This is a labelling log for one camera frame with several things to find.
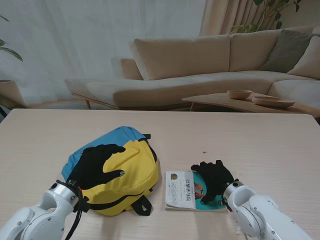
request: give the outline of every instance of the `black glove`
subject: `black glove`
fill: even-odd
[[[221,160],[217,160],[215,164],[203,161],[200,165],[193,165],[191,170],[198,172],[205,182],[206,194],[201,199],[204,204],[213,201],[217,195],[222,195],[226,184],[234,182],[232,174]]]
[[[67,181],[76,180],[81,189],[87,190],[124,175],[125,172],[120,169],[104,173],[103,167],[112,154],[123,153],[125,150],[123,146],[116,144],[86,148]]]

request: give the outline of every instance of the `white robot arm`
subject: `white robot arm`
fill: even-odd
[[[21,208],[9,219],[0,229],[1,240],[62,239],[65,219],[74,211],[79,198],[71,184],[57,182],[45,191],[37,205]]]
[[[81,209],[84,212],[89,210],[88,206],[84,207],[86,202],[76,207],[79,199],[82,199],[82,194],[78,196],[72,184],[55,183],[36,206],[24,207],[9,219],[0,230],[0,240],[61,240],[66,217],[78,209],[77,220],[79,213],[81,216]],[[270,196],[257,194],[239,181],[228,185],[223,198],[241,230],[249,237],[259,240],[311,240],[290,217],[279,210]],[[74,231],[77,224],[75,221],[71,230]],[[71,237],[73,231],[69,232],[66,239]]]
[[[241,230],[259,240],[311,240],[268,195],[257,194],[239,181],[230,184],[223,198]]]

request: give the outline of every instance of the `book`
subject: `book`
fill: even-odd
[[[227,211],[222,196],[207,204],[201,199],[207,188],[201,175],[195,171],[167,171],[165,173],[165,209],[181,211]]]

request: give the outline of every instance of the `cartoon illustration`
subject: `cartoon illustration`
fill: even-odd
[[[206,194],[204,194],[204,187],[201,184],[198,184],[196,182],[194,183],[194,196],[195,200],[203,198]]]

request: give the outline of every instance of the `yellow backpack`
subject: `yellow backpack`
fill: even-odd
[[[159,166],[157,156],[149,146],[148,140],[133,127],[119,127],[80,148],[70,156],[62,170],[62,175],[67,180],[87,147],[112,142],[117,144],[116,146],[124,147],[125,150],[114,153],[106,159],[102,171],[108,173],[122,170],[124,175],[106,184],[82,189],[82,194],[89,198],[90,209],[104,215],[114,216],[122,211],[134,209],[139,215],[149,216],[152,205],[146,196],[150,194],[152,187],[158,181]]]

